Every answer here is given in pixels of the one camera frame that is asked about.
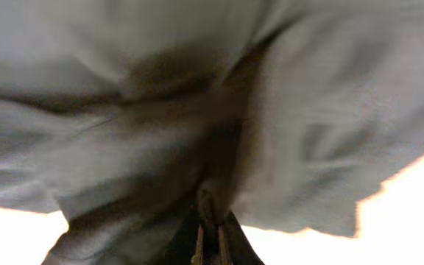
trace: sleeve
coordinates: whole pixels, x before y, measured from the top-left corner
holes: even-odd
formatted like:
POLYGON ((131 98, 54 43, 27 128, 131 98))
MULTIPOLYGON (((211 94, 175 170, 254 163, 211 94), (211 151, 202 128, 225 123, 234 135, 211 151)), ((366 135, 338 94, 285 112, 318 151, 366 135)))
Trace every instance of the sleeve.
POLYGON ((59 206, 40 178, 21 161, 31 149, 50 138, 43 119, 24 107, 0 101, 0 207, 51 213, 59 206))
POLYGON ((424 8, 308 12, 267 49, 237 165, 243 225, 352 236, 424 153, 424 8))

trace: cloth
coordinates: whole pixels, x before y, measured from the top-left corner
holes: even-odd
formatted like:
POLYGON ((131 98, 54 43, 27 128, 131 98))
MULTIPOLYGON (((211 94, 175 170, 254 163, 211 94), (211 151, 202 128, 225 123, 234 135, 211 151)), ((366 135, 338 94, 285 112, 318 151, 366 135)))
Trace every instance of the cloth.
POLYGON ((142 264, 205 184, 352 236, 422 153, 424 1, 0 0, 0 207, 63 212, 45 264, 142 264))

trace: gray fabric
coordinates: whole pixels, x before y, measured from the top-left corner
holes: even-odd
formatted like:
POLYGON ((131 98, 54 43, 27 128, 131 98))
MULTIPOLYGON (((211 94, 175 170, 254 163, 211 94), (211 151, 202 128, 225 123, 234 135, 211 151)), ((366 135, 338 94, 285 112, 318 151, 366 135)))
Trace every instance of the gray fabric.
POLYGON ((204 177, 351 236, 423 152, 424 1, 0 0, 0 206, 68 217, 47 264, 148 260, 204 177))

